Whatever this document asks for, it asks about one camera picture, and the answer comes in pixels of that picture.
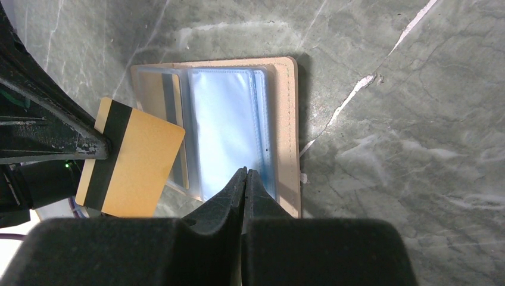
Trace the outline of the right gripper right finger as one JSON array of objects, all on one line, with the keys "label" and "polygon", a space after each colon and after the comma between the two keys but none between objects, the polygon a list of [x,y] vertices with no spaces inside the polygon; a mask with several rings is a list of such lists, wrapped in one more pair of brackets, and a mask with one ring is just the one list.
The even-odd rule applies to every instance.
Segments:
[{"label": "right gripper right finger", "polygon": [[416,285],[398,231],[377,219],[301,219],[265,190],[257,171],[245,181],[244,285]]}]

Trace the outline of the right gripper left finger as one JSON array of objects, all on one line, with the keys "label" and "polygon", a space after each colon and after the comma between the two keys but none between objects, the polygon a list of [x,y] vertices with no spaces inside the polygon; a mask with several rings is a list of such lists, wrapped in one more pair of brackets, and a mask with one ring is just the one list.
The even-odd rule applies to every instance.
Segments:
[{"label": "right gripper left finger", "polygon": [[240,285],[246,168],[182,218],[51,219],[24,238],[2,285]]}]

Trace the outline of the gold credit card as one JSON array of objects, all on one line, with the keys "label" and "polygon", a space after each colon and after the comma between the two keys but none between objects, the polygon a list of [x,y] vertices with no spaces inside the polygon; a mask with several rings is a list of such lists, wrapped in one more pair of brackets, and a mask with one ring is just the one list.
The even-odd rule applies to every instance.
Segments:
[{"label": "gold credit card", "polygon": [[185,130],[111,98],[102,98],[95,129],[111,151],[85,161],[76,203],[117,217],[152,217]]},{"label": "gold credit card", "polygon": [[[138,72],[138,83],[144,112],[183,127],[181,82],[178,74],[143,70]],[[190,187],[184,142],[175,158],[169,181],[183,189]]]}]

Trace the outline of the tan leather card holder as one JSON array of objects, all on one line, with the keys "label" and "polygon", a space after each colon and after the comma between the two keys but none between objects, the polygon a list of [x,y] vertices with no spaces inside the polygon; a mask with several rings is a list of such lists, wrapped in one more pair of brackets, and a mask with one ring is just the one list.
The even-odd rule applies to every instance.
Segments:
[{"label": "tan leather card holder", "polygon": [[169,190],[194,200],[216,195],[240,167],[254,169],[267,193],[301,216],[298,155],[298,68],[289,56],[134,65],[180,76],[189,189]]}]

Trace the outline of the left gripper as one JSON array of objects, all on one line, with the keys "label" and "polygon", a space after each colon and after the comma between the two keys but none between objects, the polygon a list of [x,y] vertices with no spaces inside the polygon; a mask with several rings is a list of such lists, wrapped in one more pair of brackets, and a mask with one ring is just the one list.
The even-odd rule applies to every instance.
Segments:
[{"label": "left gripper", "polygon": [[[83,160],[111,150],[94,123],[28,53],[2,9],[1,228],[76,195]],[[15,164],[30,161],[41,162]]]}]

